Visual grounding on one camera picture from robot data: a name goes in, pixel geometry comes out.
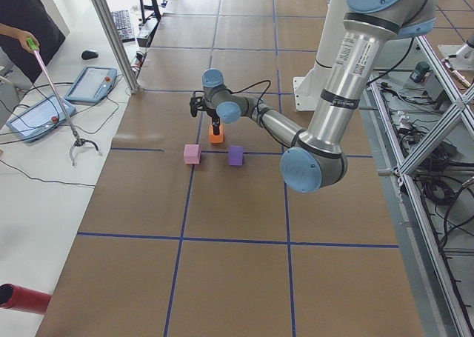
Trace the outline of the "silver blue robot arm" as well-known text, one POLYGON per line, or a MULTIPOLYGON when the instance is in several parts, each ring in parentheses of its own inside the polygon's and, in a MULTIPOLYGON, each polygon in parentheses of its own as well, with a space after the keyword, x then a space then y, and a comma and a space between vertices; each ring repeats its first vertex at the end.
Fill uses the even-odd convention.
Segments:
POLYGON ((316 108, 308 128, 256 97, 237 96, 217 69, 202 76, 204 109, 226 124, 246 116, 287 146, 280 170, 293 190, 311 193, 333 185, 347 172, 341 140, 384 45, 430 32, 436 5, 437 0, 330 0, 329 10, 344 15, 326 19, 324 26, 342 26, 345 32, 333 34, 337 53, 324 86, 309 89, 316 108))

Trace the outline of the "person forearm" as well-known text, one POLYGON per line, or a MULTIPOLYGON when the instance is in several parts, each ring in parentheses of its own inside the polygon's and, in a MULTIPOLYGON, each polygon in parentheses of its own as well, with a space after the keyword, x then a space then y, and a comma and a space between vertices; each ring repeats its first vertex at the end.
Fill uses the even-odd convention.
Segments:
POLYGON ((0 24, 0 28, 1 28, 1 34, 3 36, 16 39, 21 45, 21 47, 27 52, 29 53, 33 52, 33 49, 30 47, 30 43, 28 42, 29 39, 36 46, 36 48, 39 49, 39 46, 40 46, 39 41, 36 39, 36 37, 32 33, 15 28, 15 27, 11 27, 2 23, 0 24))

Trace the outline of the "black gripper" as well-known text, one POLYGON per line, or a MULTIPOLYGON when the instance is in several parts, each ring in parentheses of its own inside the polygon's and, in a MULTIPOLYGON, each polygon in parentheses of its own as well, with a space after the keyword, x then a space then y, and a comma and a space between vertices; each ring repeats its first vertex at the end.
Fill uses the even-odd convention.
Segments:
POLYGON ((220 117, 208 101, 205 102, 205 107, 207 115, 211 118, 211 135, 216 135, 216 133, 220 133, 220 117))

